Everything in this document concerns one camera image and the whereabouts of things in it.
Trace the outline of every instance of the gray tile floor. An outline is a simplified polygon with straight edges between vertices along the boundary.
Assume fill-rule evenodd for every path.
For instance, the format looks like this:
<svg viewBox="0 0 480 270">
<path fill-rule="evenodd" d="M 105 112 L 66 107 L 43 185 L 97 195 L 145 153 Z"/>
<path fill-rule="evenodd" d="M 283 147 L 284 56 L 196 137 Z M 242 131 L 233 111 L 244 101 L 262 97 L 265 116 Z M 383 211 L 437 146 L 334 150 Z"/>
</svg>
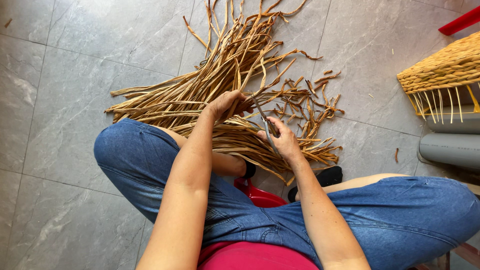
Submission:
<svg viewBox="0 0 480 270">
<path fill-rule="evenodd" d="M 300 2 L 284 0 L 278 9 Z M 244 13 L 257 4 L 246 0 Z M 424 123 L 396 74 L 479 31 L 478 24 L 452 37 L 436 31 L 478 5 L 308 0 L 290 24 L 278 23 L 282 51 L 324 56 L 296 56 L 285 77 L 342 70 L 327 95 L 342 94 L 337 107 L 346 113 L 325 121 L 318 137 L 333 136 L 344 147 L 337 153 L 346 180 L 381 172 L 444 175 L 417 161 Z M 0 9 L 2 25 L 12 18 L 0 27 L 0 269 L 133 269 L 152 224 L 97 167 L 93 141 L 112 121 L 103 110 L 123 101 L 109 91 L 158 83 L 202 60 L 204 49 L 182 17 L 205 37 L 203 1 L 5 0 Z M 254 183 L 282 197 L 290 189 L 267 172 Z"/>
</svg>

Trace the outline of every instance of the scissors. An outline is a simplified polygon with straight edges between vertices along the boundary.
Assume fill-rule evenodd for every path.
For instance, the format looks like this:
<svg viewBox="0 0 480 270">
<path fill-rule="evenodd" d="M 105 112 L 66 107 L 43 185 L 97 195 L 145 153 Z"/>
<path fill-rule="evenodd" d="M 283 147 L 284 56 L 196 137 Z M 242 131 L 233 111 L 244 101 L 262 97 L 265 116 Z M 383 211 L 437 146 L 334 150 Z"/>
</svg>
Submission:
<svg viewBox="0 0 480 270">
<path fill-rule="evenodd" d="M 277 134 L 277 132 L 275 131 L 275 127 L 272 125 L 272 123 L 270 123 L 270 121 L 267 119 L 267 116 L 264 114 L 264 112 L 262 111 L 262 109 L 260 108 L 260 104 L 258 104 L 258 101 L 257 99 L 252 96 L 252 99 L 253 99 L 253 102 L 255 103 L 255 106 L 257 106 L 257 109 L 258 111 L 260 112 L 260 115 L 262 116 L 262 120 L 264 121 L 264 127 L 265 127 L 265 133 L 267 135 L 267 141 L 270 143 L 270 146 L 273 148 L 273 151 L 278 155 L 278 156 L 282 156 L 280 155 L 280 153 L 278 152 L 277 148 L 275 147 L 275 145 L 273 144 L 273 140 L 272 140 L 272 137 L 270 134 L 272 134 L 275 138 L 278 138 L 279 135 Z"/>
</svg>

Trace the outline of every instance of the red shirt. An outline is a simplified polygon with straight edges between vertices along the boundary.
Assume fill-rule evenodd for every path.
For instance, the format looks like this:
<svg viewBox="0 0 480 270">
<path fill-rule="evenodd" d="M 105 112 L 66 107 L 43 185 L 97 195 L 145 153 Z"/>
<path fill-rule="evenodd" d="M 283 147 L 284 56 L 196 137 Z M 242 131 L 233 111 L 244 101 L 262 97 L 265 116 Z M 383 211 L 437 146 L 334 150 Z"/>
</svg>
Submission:
<svg viewBox="0 0 480 270">
<path fill-rule="evenodd" d="M 197 270 L 318 270 L 303 254 L 284 246 L 220 242 L 200 251 Z"/>
</svg>

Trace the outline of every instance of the gray pipe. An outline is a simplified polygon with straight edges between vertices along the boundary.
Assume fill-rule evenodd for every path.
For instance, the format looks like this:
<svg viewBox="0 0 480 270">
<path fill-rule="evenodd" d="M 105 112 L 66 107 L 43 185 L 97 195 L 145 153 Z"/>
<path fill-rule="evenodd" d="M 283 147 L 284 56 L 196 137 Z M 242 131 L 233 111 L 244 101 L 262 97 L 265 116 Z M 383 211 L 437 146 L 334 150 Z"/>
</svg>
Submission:
<svg viewBox="0 0 480 270">
<path fill-rule="evenodd" d="M 427 160 L 480 169 L 480 135 L 427 134 L 419 151 Z"/>
<path fill-rule="evenodd" d="M 462 111 L 473 111 L 473 105 L 462 106 Z M 463 113 L 463 123 L 461 122 L 460 114 L 454 114 L 452 118 L 453 122 L 450 123 L 450 107 L 444 107 L 443 112 L 443 124 L 440 115 L 438 115 L 438 117 L 428 115 L 427 124 L 432 131 L 437 133 L 480 134 L 480 113 Z M 458 106 L 454 106 L 454 112 L 459 112 Z"/>
</svg>

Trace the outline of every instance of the hand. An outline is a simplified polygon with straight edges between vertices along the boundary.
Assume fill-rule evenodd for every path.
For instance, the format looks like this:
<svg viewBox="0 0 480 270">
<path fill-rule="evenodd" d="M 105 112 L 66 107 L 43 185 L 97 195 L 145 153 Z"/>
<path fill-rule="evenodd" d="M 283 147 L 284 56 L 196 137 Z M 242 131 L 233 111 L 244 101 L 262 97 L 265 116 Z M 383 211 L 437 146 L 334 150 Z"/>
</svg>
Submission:
<svg viewBox="0 0 480 270">
<path fill-rule="evenodd" d="M 243 95 L 240 91 L 235 90 L 235 91 L 227 91 L 217 97 L 214 101 L 210 102 L 205 107 L 205 110 L 208 110 L 213 113 L 215 120 L 220 119 L 222 115 L 232 107 L 233 102 L 238 99 L 240 102 L 244 101 L 247 97 Z M 252 113 L 253 109 L 248 108 L 247 112 Z M 241 117 L 244 116 L 243 112 L 240 111 L 237 113 Z"/>
<path fill-rule="evenodd" d="M 276 131 L 280 134 L 280 136 L 278 138 L 273 136 L 271 137 L 275 147 L 285 161 L 287 161 L 287 163 L 291 166 L 294 162 L 304 159 L 295 134 L 293 134 L 293 132 L 279 119 L 275 117 L 267 117 L 267 119 L 270 121 L 270 123 L 275 125 L 275 129 L 278 129 L 278 131 Z M 261 130 L 257 135 L 261 139 L 267 140 L 265 131 Z"/>
</svg>

